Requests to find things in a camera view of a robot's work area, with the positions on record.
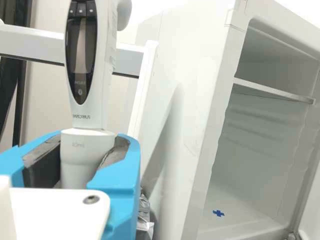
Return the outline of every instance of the white cabinet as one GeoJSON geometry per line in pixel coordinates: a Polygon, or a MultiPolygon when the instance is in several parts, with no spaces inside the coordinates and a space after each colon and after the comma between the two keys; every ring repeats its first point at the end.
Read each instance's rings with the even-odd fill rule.
{"type": "Polygon", "coordinates": [[[189,0],[137,39],[159,42],[139,139],[164,169],[142,178],[159,239],[320,239],[320,29],[273,0],[189,0]]]}

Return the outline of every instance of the white panel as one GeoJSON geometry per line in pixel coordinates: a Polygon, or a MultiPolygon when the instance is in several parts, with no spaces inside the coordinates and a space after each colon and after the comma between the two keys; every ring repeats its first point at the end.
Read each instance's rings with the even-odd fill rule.
{"type": "MultiPolygon", "coordinates": [[[[318,81],[313,93],[320,97],[320,82],[318,81]]],[[[283,195],[278,218],[286,221],[293,218],[291,228],[297,229],[306,204],[308,193],[319,162],[320,149],[320,105],[319,101],[310,106],[306,115],[304,128],[301,132],[299,145],[295,151],[294,163],[289,173],[287,187],[283,195]]]]}
{"type": "MultiPolygon", "coordinates": [[[[153,108],[145,108],[147,104],[150,104],[150,101],[151,103],[154,102],[153,99],[150,99],[152,98],[152,96],[150,95],[150,90],[152,89],[152,87],[155,86],[155,83],[151,82],[151,78],[154,70],[157,47],[158,47],[158,42],[156,41],[147,41],[145,45],[143,61],[142,61],[141,70],[140,70],[140,76],[139,76],[137,87],[136,87],[135,98],[132,106],[132,113],[131,113],[130,122],[128,124],[128,131],[127,131],[127,134],[129,136],[139,140],[140,146],[142,148],[141,167],[140,167],[141,178],[150,160],[150,154],[153,152],[156,141],[158,140],[158,137],[159,137],[158,135],[155,135],[154,136],[155,141],[152,141],[150,137],[148,138],[143,137],[143,134],[148,134],[148,131],[149,131],[149,129],[142,127],[143,116],[149,116],[149,121],[150,123],[153,123],[152,127],[154,130],[158,129],[158,131],[161,131],[164,124],[163,121],[160,122],[160,125],[155,124],[158,119],[161,119],[163,117],[162,115],[160,115],[161,112],[153,112],[154,109],[157,109],[157,106],[154,106],[153,108]],[[156,119],[156,121],[151,120],[150,115],[152,115],[152,117],[156,119]]],[[[164,83],[159,82],[157,83],[157,86],[159,87],[162,84],[164,83]]]]}
{"type": "Polygon", "coordinates": [[[100,240],[110,213],[102,191],[11,188],[17,240],[100,240]],[[85,204],[87,197],[99,200],[85,204]]]}
{"type": "Polygon", "coordinates": [[[17,240],[14,213],[12,210],[9,176],[0,175],[0,239],[17,240]]]}
{"type": "Polygon", "coordinates": [[[108,127],[113,133],[128,132],[138,80],[113,76],[108,102],[108,127]]]}
{"type": "Polygon", "coordinates": [[[285,37],[286,39],[282,40],[287,44],[319,59],[320,46],[317,41],[320,38],[319,29],[289,9],[273,0],[251,0],[246,5],[245,13],[249,18],[260,20],[274,28],[279,33],[274,37],[278,39],[281,39],[280,36],[285,37]]]}
{"type": "Polygon", "coordinates": [[[211,181],[277,219],[292,166],[300,170],[297,179],[304,177],[306,165],[294,156],[307,109],[305,103],[233,93],[211,181]]]}
{"type": "Polygon", "coordinates": [[[300,43],[252,20],[247,30],[235,76],[289,93],[310,96],[319,61],[300,43]]]}
{"type": "Polygon", "coordinates": [[[317,168],[313,180],[311,192],[304,209],[302,220],[299,225],[299,235],[302,240],[320,239],[320,165],[317,168]]]}
{"type": "Polygon", "coordinates": [[[156,15],[139,24],[139,27],[137,30],[139,34],[136,36],[136,42],[135,42],[137,45],[143,46],[147,43],[147,41],[159,40],[162,16],[163,16],[162,14],[156,15]]]}
{"type": "Polygon", "coordinates": [[[145,48],[118,43],[116,45],[116,66],[114,72],[139,77],[145,48]]]}
{"type": "MultiPolygon", "coordinates": [[[[161,18],[158,54],[145,105],[145,112],[148,114],[141,121],[143,132],[140,135],[140,139],[154,145],[147,149],[151,150],[146,155],[147,159],[150,158],[150,163],[164,161],[166,165],[164,188],[161,189],[159,239],[194,240],[196,237],[201,216],[197,218],[192,213],[187,216],[187,211],[188,208],[192,211],[195,207],[198,209],[199,202],[205,200],[206,184],[209,184],[211,172],[208,165],[212,165],[217,149],[211,146],[206,149],[208,154],[201,158],[206,164],[199,173],[201,172],[202,177],[208,177],[204,181],[198,181],[197,186],[201,185],[201,192],[198,194],[193,190],[193,185],[207,121],[212,109],[215,120],[210,133],[212,138],[218,137],[233,84],[233,72],[236,71],[237,58],[241,53],[241,40],[244,39],[241,32],[225,27],[227,11],[228,2],[197,0],[164,12],[161,18]],[[235,61],[229,59],[229,69],[221,73],[219,66],[228,31],[233,34],[230,41],[237,39],[237,46],[238,40],[240,44],[236,54],[234,49],[226,50],[235,61]],[[223,77],[217,83],[219,74],[223,77]],[[217,104],[211,107],[214,95],[217,104]],[[152,151],[156,151],[158,147],[161,154],[152,151]],[[192,207],[189,205],[190,201],[195,201],[192,207]]],[[[148,39],[147,32],[142,34],[148,39]]],[[[143,42],[139,35],[138,32],[137,39],[143,42]]]]}

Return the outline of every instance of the grey fabric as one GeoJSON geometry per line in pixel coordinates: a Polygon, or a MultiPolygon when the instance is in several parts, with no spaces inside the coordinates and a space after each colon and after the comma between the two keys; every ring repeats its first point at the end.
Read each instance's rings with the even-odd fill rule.
{"type": "Polygon", "coordinates": [[[114,141],[114,147],[103,157],[98,170],[125,159],[129,145],[130,142],[127,139],[117,136],[114,141]]]}
{"type": "Polygon", "coordinates": [[[55,149],[57,146],[60,145],[60,135],[54,136],[48,139],[45,143],[37,146],[32,151],[28,152],[26,155],[23,156],[23,163],[25,168],[30,168],[36,162],[42,159],[42,157],[51,150],[55,149]]]}
{"type": "Polygon", "coordinates": [[[150,222],[150,203],[141,190],[138,222],[136,226],[136,240],[152,240],[154,235],[154,223],[150,222]]]}

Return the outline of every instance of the white plastic surface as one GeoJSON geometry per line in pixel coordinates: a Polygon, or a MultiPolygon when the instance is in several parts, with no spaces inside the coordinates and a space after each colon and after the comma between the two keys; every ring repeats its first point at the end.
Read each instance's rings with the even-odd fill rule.
{"type": "Polygon", "coordinates": [[[139,77],[144,58],[145,47],[117,43],[116,66],[114,73],[139,77]]]}
{"type": "Polygon", "coordinates": [[[313,52],[282,34],[264,21],[251,20],[235,77],[309,97],[315,85],[319,62],[313,52]]]}
{"type": "Polygon", "coordinates": [[[217,240],[246,240],[265,233],[283,231],[283,228],[281,224],[237,198],[223,186],[211,183],[197,240],[215,238],[217,240]],[[213,211],[217,210],[224,213],[224,216],[219,217],[213,214],[213,211]]]}
{"type": "Polygon", "coordinates": [[[291,92],[282,91],[269,86],[264,86],[255,82],[243,80],[240,78],[234,78],[233,89],[238,94],[251,95],[262,98],[282,99],[289,101],[302,102],[306,104],[313,104],[315,99],[307,96],[297,95],[291,92]]]}
{"type": "Polygon", "coordinates": [[[317,168],[311,192],[299,225],[301,240],[320,239],[320,165],[317,168]]]}
{"type": "Polygon", "coordinates": [[[11,188],[10,195],[16,240],[100,240],[110,213],[101,191],[11,188]],[[84,204],[88,196],[99,201],[84,204]]]}
{"type": "MultiPolygon", "coordinates": [[[[161,240],[197,237],[202,205],[199,202],[205,201],[207,183],[195,183],[195,176],[199,163],[206,163],[198,176],[209,183],[209,159],[214,158],[212,143],[215,140],[209,140],[208,148],[202,145],[228,35],[228,28],[224,27],[227,6],[225,1],[189,1],[163,14],[158,39],[154,39],[159,41],[159,46],[144,106],[140,140],[148,146],[144,152],[141,145],[142,156],[148,160],[142,183],[152,192],[151,205],[159,206],[161,240]],[[205,159],[200,156],[202,149],[209,151],[205,159]],[[163,185],[158,187],[162,170],[163,185]]],[[[147,38],[153,26],[145,27],[139,31],[147,38]]],[[[223,109],[228,105],[225,96],[230,94],[233,84],[232,71],[228,70],[227,76],[229,80],[223,81],[223,89],[217,93],[221,96],[217,100],[219,111],[211,122],[217,135],[220,135],[219,125],[223,124],[223,109]]]]}
{"type": "Polygon", "coordinates": [[[85,189],[104,155],[114,147],[115,134],[108,131],[66,129],[61,131],[61,185],[85,189]]]}
{"type": "Polygon", "coordinates": [[[10,187],[10,178],[0,175],[0,239],[3,240],[17,239],[10,187]]]}
{"type": "MultiPolygon", "coordinates": [[[[150,94],[149,90],[151,88],[152,83],[151,78],[154,70],[154,62],[156,59],[157,48],[158,42],[156,41],[148,41],[144,47],[144,55],[127,132],[129,136],[137,139],[141,147],[143,148],[143,150],[141,151],[141,177],[143,176],[150,160],[148,154],[153,151],[155,144],[155,142],[150,140],[150,138],[143,138],[143,135],[141,133],[143,117],[149,114],[146,111],[145,106],[147,104],[147,101],[150,101],[148,97],[151,97],[148,94],[150,94]]],[[[160,119],[162,117],[160,114],[161,112],[153,113],[153,117],[160,119]]],[[[155,129],[162,129],[163,126],[155,124],[153,127],[155,129]]]]}

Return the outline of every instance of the refrigerator door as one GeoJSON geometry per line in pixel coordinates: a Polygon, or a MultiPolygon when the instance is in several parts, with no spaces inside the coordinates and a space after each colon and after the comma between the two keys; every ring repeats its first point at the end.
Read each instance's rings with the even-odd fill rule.
{"type": "Polygon", "coordinates": [[[298,233],[302,240],[320,239],[320,165],[317,167],[298,233]]]}

